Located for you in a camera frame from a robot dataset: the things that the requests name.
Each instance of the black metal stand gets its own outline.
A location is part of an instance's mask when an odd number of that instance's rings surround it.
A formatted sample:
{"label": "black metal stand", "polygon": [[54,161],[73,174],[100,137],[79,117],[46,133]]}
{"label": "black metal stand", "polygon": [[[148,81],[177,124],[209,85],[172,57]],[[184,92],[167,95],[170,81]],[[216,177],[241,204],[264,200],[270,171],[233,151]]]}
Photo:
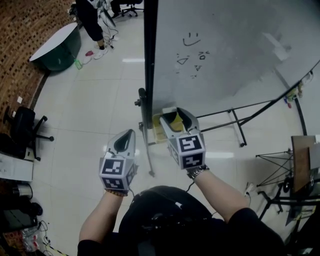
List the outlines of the black metal stand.
{"label": "black metal stand", "polygon": [[[229,125],[232,125],[234,123],[237,123],[238,125],[238,128],[240,130],[240,134],[241,134],[241,137],[242,137],[242,141],[240,143],[240,147],[244,147],[247,145],[247,141],[246,141],[246,137],[245,137],[245,134],[242,130],[242,126],[244,124],[246,124],[247,122],[249,122],[250,120],[252,120],[253,118],[255,118],[256,116],[260,115],[261,113],[263,113],[264,111],[266,111],[268,108],[270,108],[271,106],[273,106],[275,103],[277,103],[278,101],[280,101],[284,96],[286,96],[289,92],[291,92],[294,88],[296,88],[298,85],[299,85],[300,82],[297,82],[295,85],[293,85],[290,89],[286,90],[283,94],[281,94],[279,97],[277,97],[276,99],[273,99],[273,100],[268,100],[268,101],[264,101],[264,102],[259,102],[259,103],[256,103],[256,104],[251,104],[251,105],[245,105],[245,106],[241,106],[241,107],[235,107],[235,108],[230,108],[230,109],[227,109],[227,110],[224,110],[224,111],[219,111],[219,112],[215,112],[215,113],[211,113],[211,114],[205,114],[205,115],[201,115],[201,116],[197,116],[197,118],[204,118],[204,117],[208,117],[208,116],[213,116],[213,115],[216,115],[216,114],[220,114],[220,113],[224,113],[224,112],[228,112],[228,113],[233,113],[234,115],[234,118],[235,118],[235,121],[232,121],[232,122],[228,122],[228,123],[224,123],[224,124],[220,124],[220,125],[217,125],[217,126],[214,126],[214,127],[210,127],[210,128],[207,128],[207,129],[204,129],[204,130],[201,130],[201,132],[206,132],[206,131],[210,131],[210,130],[213,130],[213,129],[217,129],[217,128],[220,128],[220,127],[224,127],[224,126],[229,126]],[[236,115],[236,112],[235,110],[238,110],[238,109],[243,109],[243,108],[247,108],[247,107],[251,107],[251,106],[255,106],[255,105],[259,105],[259,104],[263,104],[263,103],[268,103],[267,105],[265,105],[264,107],[262,107],[260,110],[258,110],[257,112],[255,112],[254,114],[252,114],[251,116],[248,116],[248,117],[245,117],[245,118],[242,118],[242,119],[238,119],[237,115]]]}
{"label": "black metal stand", "polygon": [[[286,156],[288,155],[288,158],[275,156],[278,154],[285,154]],[[300,195],[291,193],[291,189],[293,187],[293,183],[292,183],[293,168],[285,167],[286,163],[288,163],[289,161],[292,161],[294,157],[293,151],[290,148],[287,151],[283,151],[283,152],[257,154],[255,157],[264,159],[270,163],[275,164],[276,166],[279,166],[277,170],[275,170],[270,176],[268,176],[266,179],[264,179],[264,181],[262,181],[260,184],[257,185],[257,187],[262,187],[262,186],[267,186],[272,184],[278,184],[278,191],[276,192],[276,195],[273,199],[271,199],[264,191],[258,192],[258,195],[262,195],[267,202],[266,206],[264,207],[259,217],[260,220],[264,217],[264,215],[266,214],[267,210],[270,208],[271,205],[279,206],[278,214],[284,211],[282,206],[294,207],[294,206],[320,205],[320,201],[317,201],[320,199],[320,195],[300,196]],[[272,159],[285,160],[285,162],[283,164],[279,164],[277,162],[274,162]],[[284,169],[285,172],[283,172],[280,175],[277,175],[276,177],[273,177],[281,169]],[[286,175],[285,179],[280,181],[274,181],[283,175]],[[282,189],[285,193],[290,191],[290,196],[281,196]]]}
{"label": "black metal stand", "polygon": [[313,195],[313,196],[280,196],[281,189],[283,188],[284,183],[280,183],[278,186],[278,191],[273,199],[271,199],[266,192],[259,191],[258,195],[263,195],[266,200],[266,206],[264,207],[259,220],[261,220],[264,215],[266,214],[267,210],[271,205],[278,205],[279,206],[279,213],[283,212],[282,206],[318,206],[320,205],[320,195]]}
{"label": "black metal stand", "polygon": [[[278,155],[278,154],[288,154],[290,157],[289,158],[284,158],[284,157],[276,157],[276,156],[271,156],[271,155]],[[293,160],[293,153],[292,153],[292,150],[289,148],[287,151],[283,151],[283,152],[277,152],[277,153],[269,153],[269,154],[257,154],[255,156],[256,158],[261,158],[261,159],[264,159],[270,163],[273,163],[275,164],[276,166],[279,166],[279,168],[277,170],[275,170],[274,173],[272,173],[269,177],[267,177],[264,181],[262,181],[260,184],[258,184],[256,187],[262,187],[262,186],[267,186],[267,185],[271,185],[271,184],[276,184],[276,183],[280,183],[280,182],[284,182],[284,180],[280,180],[280,181],[274,181],[276,180],[277,178],[281,177],[282,175],[287,175],[287,176],[292,176],[293,174],[293,168],[286,168],[285,165],[287,162]],[[281,159],[281,160],[285,160],[285,162],[280,165],[270,159]],[[278,171],[280,171],[281,169],[285,169],[285,172],[276,176],[276,177],[273,177],[271,178],[273,175],[275,175]]]}

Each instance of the black office chair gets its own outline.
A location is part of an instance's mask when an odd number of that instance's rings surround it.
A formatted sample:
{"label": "black office chair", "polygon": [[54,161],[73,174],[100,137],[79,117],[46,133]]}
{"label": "black office chair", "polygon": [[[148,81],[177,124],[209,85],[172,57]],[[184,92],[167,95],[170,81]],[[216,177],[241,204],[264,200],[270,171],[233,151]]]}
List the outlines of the black office chair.
{"label": "black office chair", "polygon": [[52,136],[45,137],[37,134],[42,122],[46,122],[48,118],[46,116],[43,116],[33,128],[36,113],[31,109],[20,106],[16,111],[14,118],[11,118],[8,115],[8,112],[9,106],[5,110],[3,123],[5,124],[6,121],[8,121],[11,124],[10,136],[12,140],[20,146],[31,147],[33,150],[34,158],[40,161],[41,158],[37,157],[36,152],[36,138],[49,140],[51,142],[55,140],[55,138]]}
{"label": "black office chair", "polygon": [[142,2],[143,2],[143,0],[136,0],[135,3],[131,3],[131,4],[130,4],[130,5],[131,5],[130,8],[128,8],[128,9],[123,9],[123,10],[121,11],[122,17],[125,16],[125,14],[128,13],[128,12],[133,12],[133,13],[135,13],[135,16],[138,17],[138,13],[136,12],[136,10],[145,11],[145,9],[136,8],[135,5],[141,4]]}

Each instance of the yellow object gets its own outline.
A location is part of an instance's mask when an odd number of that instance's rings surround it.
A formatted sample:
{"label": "yellow object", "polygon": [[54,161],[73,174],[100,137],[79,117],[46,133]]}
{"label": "yellow object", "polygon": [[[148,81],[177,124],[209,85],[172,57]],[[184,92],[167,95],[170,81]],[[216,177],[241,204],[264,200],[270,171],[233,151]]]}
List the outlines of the yellow object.
{"label": "yellow object", "polygon": [[[160,117],[161,116],[162,116],[162,114],[155,114],[152,117],[152,130],[153,130],[155,143],[157,143],[157,144],[164,143],[167,140],[167,137],[165,135],[165,131],[160,124]],[[182,123],[182,119],[178,113],[176,113],[176,117],[173,120],[173,122],[170,123],[170,126],[175,131],[183,131],[184,130],[184,125]]]}

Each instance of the wrist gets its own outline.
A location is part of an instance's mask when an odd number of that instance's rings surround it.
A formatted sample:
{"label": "wrist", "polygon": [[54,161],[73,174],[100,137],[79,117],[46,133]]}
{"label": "wrist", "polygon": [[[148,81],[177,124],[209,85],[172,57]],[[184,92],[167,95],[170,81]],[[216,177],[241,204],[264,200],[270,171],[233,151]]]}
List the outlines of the wrist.
{"label": "wrist", "polygon": [[109,194],[112,194],[117,197],[127,197],[128,196],[128,190],[112,190],[112,189],[105,189],[105,191]]}
{"label": "wrist", "polygon": [[187,175],[190,179],[195,180],[198,175],[203,173],[204,171],[209,171],[209,167],[206,165],[198,166],[196,168],[187,169]]}

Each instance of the black shirt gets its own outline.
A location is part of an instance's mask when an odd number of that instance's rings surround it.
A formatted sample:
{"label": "black shirt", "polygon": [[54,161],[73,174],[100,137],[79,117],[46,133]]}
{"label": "black shirt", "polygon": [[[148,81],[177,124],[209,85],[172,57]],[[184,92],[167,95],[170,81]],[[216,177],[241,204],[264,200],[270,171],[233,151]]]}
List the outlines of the black shirt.
{"label": "black shirt", "polygon": [[136,196],[119,233],[103,244],[83,240],[87,255],[286,255],[282,239],[256,213],[244,208],[225,223],[185,191],[156,187]]}

